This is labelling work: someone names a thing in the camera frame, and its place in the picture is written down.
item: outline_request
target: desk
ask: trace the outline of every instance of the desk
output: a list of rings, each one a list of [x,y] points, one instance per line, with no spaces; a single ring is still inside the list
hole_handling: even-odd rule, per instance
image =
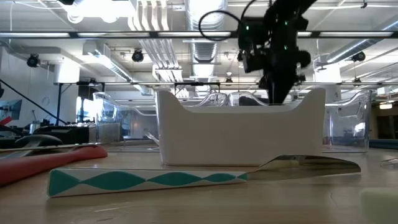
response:
[[[2,224],[370,223],[361,214],[359,192],[398,187],[398,170],[379,166],[398,151],[339,156],[357,162],[362,173],[64,198],[47,197],[44,173],[0,188],[0,218]],[[164,168],[157,152],[110,152],[69,167]]]

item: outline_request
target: red object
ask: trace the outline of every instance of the red object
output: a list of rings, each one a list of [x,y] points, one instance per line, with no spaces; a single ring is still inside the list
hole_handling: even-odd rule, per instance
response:
[[[8,116],[7,118],[4,118],[3,120],[0,121],[0,125],[6,125],[12,121],[12,118]]]
[[[72,152],[0,159],[0,186],[71,162],[107,156],[108,153],[102,147],[86,146]]]

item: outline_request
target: teal diamond pattern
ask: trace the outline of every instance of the teal diamond pattern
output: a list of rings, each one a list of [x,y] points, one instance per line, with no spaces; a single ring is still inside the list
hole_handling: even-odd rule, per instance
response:
[[[231,174],[211,174],[208,177],[203,178],[204,180],[208,180],[210,182],[219,183],[234,180],[236,177]]]
[[[146,180],[134,174],[115,171],[100,174],[90,179],[81,181],[81,184],[87,184],[104,190],[123,190],[144,183]]]
[[[144,182],[153,182],[172,187],[184,186],[201,180],[207,180],[214,183],[229,182],[234,179],[247,180],[247,174],[238,177],[231,174],[211,174],[207,177],[198,177],[184,172],[170,172],[150,179],[139,177],[123,171],[113,171],[100,174],[95,177],[79,180],[60,170],[53,170],[50,173],[49,196],[54,196],[71,189],[79,184],[86,184],[103,190],[123,190],[140,185]]]
[[[157,177],[151,178],[148,181],[156,184],[163,184],[168,186],[183,186],[187,184],[192,184],[202,180],[201,177],[195,175],[186,174],[183,172],[171,172]]]

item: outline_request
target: cable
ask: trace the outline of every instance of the cable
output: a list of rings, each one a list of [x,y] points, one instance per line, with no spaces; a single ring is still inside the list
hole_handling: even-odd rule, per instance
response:
[[[12,32],[12,8],[14,7],[14,3],[11,4],[10,7],[10,32]]]
[[[229,35],[229,37],[211,38],[211,37],[208,37],[207,35],[205,35],[205,33],[202,31],[202,29],[201,29],[201,23],[203,22],[204,18],[205,18],[206,16],[208,16],[208,15],[210,15],[210,14],[212,14],[212,13],[216,13],[216,12],[222,13],[222,14],[226,14],[226,15],[232,17],[234,20],[236,20],[236,21],[239,23],[238,29],[239,29],[240,26],[243,25],[242,21],[241,21],[237,16],[235,16],[234,14],[232,14],[232,13],[230,13],[230,12],[228,12],[228,11],[224,11],[224,10],[210,11],[210,12],[207,12],[206,14],[204,14],[203,16],[201,16],[201,18],[199,19],[198,29],[199,29],[200,34],[201,34],[204,38],[206,38],[206,39],[208,39],[208,40],[212,40],[212,41],[223,41],[223,40],[226,40],[226,39],[231,38],[232,34]]]
[[[241,20],[243,20],[243,17],[244,17],[244,15],[245,15],[246,11],[249,9],[249,7],[251,6],[251,4],[253,4],[255,1],[257,1],[257,0],[251,0],[251,1],[249,2],[249,4],[247,4],[247,5],[244,7],[243,12],[242,12],[242,14],[241,14]]]
[[[38,6],[33,6],[33,5],[30,5],[30,4],[26,4],[26,3],[23,3],[23,2],[13,2],[12,4],[21,4],[21,5],[24,5],[24,6],[29,6],[29,7],[32,7],[32,8],[35,8],[35,9],[63,9],[62,7],[54,7],[54,8],[52,8],[52,7],[38,7]]]

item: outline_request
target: clear plastic bin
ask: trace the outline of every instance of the clear plastic bin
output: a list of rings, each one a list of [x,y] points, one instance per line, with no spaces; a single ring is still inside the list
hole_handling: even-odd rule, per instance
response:
[[[227,94],[225,93],[210,93],[200,103],[194,106],[224,106]]]
[[[144,114],[133,106],[120,105],[106,93],[94,93],[98,142],[158,138],[156,114]]]
[[[371,90],[360,91],[350,100],[325,106],[323,152],[367,152]]]
[[[225,101],[225,106],[268,106],[258,100],[253,94],[246,91],[230,93]]]

